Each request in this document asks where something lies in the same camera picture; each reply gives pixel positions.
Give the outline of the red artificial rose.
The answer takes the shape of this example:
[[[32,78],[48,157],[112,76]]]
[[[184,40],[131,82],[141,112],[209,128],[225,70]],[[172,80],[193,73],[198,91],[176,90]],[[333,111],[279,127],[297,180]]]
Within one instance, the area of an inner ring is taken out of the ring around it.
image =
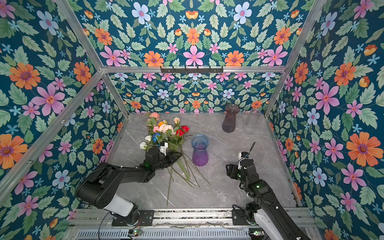
[[[181,137],[181,136],[183,136],[185,134],[185,132],[183,131],[183,130],[181,130],[181,129],[178,129],[177,131],[176,131],[176,136],[178,136],[178,137]]]

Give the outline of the blue artificial rose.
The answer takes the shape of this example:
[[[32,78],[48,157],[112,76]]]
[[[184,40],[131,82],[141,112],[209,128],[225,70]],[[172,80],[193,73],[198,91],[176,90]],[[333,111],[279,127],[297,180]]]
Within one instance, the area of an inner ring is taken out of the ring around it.
[[[152,142],[154,144],[158,143],[159,142],[159,139],[161,138],[161,134],[160,133],[155,133],[152,135]]]

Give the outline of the purple blue glass vase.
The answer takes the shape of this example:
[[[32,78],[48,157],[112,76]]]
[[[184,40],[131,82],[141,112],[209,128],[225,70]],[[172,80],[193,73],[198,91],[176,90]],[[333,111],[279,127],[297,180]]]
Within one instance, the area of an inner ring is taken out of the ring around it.
[[[198,167],[205,166],[209,161],[209,154],[207,148],[210,142],[205,135],[195,135],[191,139],[191,146],[193,148],[193,163]]]

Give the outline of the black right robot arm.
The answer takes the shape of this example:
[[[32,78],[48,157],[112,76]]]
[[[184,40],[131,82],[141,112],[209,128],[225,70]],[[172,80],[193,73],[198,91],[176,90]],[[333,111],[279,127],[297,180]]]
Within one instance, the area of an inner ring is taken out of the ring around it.
[[[253,199],[245,208],[249,223],[260,226],[271,240],[309,239],[281,206],[269,184],[259,177],[252,159],[226,165],[226,174],[240,181],[239,187]]]

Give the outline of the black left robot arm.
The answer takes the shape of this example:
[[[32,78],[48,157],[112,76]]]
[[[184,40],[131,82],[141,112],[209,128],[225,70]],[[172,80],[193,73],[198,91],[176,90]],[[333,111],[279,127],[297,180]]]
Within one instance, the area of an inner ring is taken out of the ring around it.
[[[142,164],[135,167],[114,166],[101,163],[76,188],[76,197],[122,218],[135,218],[137,205],[117,194],[121,184],[148,183],[157,170],[171,167],[182,153],[167,151],[164,147],[146,151]]]

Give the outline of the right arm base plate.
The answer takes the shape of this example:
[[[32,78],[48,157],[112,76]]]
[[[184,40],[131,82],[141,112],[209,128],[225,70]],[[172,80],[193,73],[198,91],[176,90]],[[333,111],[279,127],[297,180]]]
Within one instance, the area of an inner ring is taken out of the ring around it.
[[[237,207],[232,209],[232,221],[234,226],[254,226],[257,224],[250,213]]]

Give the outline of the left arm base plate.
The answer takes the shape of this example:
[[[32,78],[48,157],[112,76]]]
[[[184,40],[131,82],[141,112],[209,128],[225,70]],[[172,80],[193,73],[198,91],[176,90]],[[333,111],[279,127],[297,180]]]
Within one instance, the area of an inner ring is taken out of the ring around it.
[[[113,214],[113,227],[135,227],[135,226],[152,226],[154,220],[154,210],[133,210],[127,217]]]

